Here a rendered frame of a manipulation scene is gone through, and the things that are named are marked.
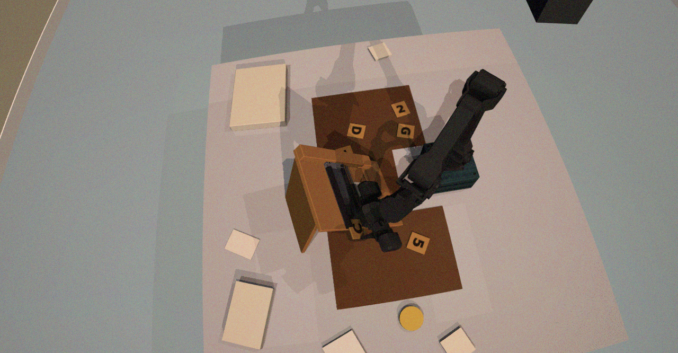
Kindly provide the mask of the orange square tile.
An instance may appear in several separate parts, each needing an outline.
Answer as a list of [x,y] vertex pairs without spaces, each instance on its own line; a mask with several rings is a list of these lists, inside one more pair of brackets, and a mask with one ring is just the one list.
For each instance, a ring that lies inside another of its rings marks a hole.
[[396,114],[396,117],[402,117],[406,116],[407,114],[410,114],[409,109],[407,108],[407,105],[405,104],[405,101],[399,102],[399,103],[394,103],[391,105],[394,113]]
[[423,235],[419,235],[416,234],[415,232],[412,232],[407,244],[407,248],[415,252],[420,252],[421,254],[424,255],[429,240],[430,238],[428,237],[424,237]]

